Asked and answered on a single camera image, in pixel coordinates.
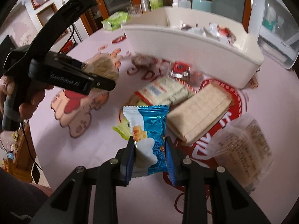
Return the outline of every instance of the wrapped biscuit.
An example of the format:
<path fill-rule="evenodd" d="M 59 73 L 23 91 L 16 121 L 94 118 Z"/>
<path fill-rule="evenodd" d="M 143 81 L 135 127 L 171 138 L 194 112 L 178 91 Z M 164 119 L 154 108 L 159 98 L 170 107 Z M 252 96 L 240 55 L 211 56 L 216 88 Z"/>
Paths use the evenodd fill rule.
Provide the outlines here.
<path fill-rule="evenodd" d="M 148 105 L 177 105 L 192 97 L 196 91 L 169 76 L 160 77 L 135 92 Z"/>
<path fill-rule="evenodd" d="M 165 145 L 168 111 L 168 105 L 123 107 L 135 141 L 133 177 L 167 171 L 161 147 Z"/>
<path fill-rule="evenodd" d="M 189 146 L 206 134 L 233 103 L 231 95 L 210 83 L 167 115 L 167 125 Z"/>
<path fill-rule="evenodd" d="M 108 53 L 97 53 L 84 62 L 83 71 L 116 81 L 119 78 L 118 69 Z M 107 93 L 106 90 L 93 88 L 89 96 L 95 98 L 99 94 Z"/>

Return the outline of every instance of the white wall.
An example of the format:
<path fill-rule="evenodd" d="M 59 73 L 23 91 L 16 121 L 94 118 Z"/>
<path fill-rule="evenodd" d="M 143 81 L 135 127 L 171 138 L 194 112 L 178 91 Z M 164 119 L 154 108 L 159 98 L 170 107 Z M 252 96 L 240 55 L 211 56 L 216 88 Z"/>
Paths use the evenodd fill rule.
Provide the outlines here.
<path fill-rule="evenodd" d="M 50 0 L 47 3 L 43 4 L 42 6 L 40 6 L 38 9 L 34 10 L 30 0 L 22 0 L 22 1 L 24 2 L 25 6 L 26 6 L 28 14 L 29 14 L 34 26 L 36 27 L 37 31 L 40 31 L 40 29 L 42 28 L 42 25 L 36 15 L 39 11 L 41 11 L 42 9 L 44 9 L 51 3 L 55 3 L 57 9 L 62 7 L 62 0 Z M 88 35 L 81 19 L 79 19 L 77 22 L 75 22 L 75 25 L 76 25 L 82 39 L 83 40 L 86 39 L 89 35 Z M 64 45 L 64 43 L 67 41 L 67 39 L 69 38 L 70 35 L 71 35 L 71 33 L 69 31 L 69 33 L 65 37 L 63 37 L 55 45 L 52 46 L 51 50 L 58 52 L 61 49 L 61 47 Z M 78 37 L 76 36 L 76 33 L 75 33 L 75 39 L 78 43 L 80 43 Z"/>

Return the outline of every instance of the transparent plastic bag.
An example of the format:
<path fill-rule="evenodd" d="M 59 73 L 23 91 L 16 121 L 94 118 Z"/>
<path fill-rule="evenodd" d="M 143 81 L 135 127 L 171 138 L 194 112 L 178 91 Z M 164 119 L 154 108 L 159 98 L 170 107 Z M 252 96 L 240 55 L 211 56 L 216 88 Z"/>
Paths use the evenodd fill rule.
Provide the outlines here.
<path fill-rule="evenodd" d="M 232 120 L 216 132 L 206 150 L 249 193 L 265 178 L 273 162 L 266 139 L 249 114 Z"/>
<path fill-rule="evenodd" d="M 93 57 L 84 61 L 82 69 L 85 72 L 109 78 L 113 81 L 117 81 L 119 78 L 119 73 L 115 66 L 115 62 L 112 61 L 112 58 L 108 53 L 95 54 Z M 89 93 L 89 97 L 94 99 L 97 96 L 106 93 L 106 90 L 93 88 Z"/>

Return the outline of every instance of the finger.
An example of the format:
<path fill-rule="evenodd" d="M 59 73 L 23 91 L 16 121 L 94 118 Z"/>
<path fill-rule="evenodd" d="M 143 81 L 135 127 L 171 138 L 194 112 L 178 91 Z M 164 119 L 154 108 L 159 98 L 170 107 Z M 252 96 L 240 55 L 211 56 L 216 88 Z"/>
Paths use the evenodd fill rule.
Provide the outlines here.
<path fill-rule="evenodd" d="M 45 89 L 47 89 L 47 90 L 52 90 L 53 88 L 54 88 L 54 85 L 48 84 L 45 86 Z"/>
<path fill-rule="evenodd" d="M 40 103 L 41 101 L 44 100 L 45 95 L 46 95 L 46 92 L 44 90 L 35 93 L 31 99 L 31 103 L 33 105 L 37 105 L 38 103 Z"/>
<path fill-rule="evenodd" d="M 4 92 L 6 95 L 11 95 L 15 89 L 15 83 L 12 78 L 7 76 L 2 76 L 0 78 L 0 91 Z"/>
<path fill-rule="evenodd" d="M 6 99 L 6 94 L 0 91 L 0 110 L 2 114 L 3 114 L 3 106 L 4 106 L 5 99 Z"/>
<path fill-rule="evenodd" d="M 29 103 L 22 103 L 19 107 L 19 112 L 22 119 L 30 119 L 34 113 L 34 111 L 37 109 L 37 105 L 32 105 Z"/>

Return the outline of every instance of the white plastic basket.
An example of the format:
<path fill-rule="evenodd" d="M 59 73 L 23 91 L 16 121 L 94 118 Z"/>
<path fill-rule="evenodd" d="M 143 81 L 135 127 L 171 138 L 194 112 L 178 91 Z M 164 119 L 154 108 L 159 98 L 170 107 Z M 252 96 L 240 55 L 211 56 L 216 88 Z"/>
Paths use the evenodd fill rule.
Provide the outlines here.
<path fill-rule="evenodd" d="M 194 27 L 208 27 L 210 22 L 229 27 L 237 40 L 229 46 L 181 31 L 181 21 Z M 122 29 L 136 53 L 193 64 L 237 88 L 247 84 L 264 60 L 256 37 L 241 23 L 194 9 L 163 7 L 132 18 Z"/>

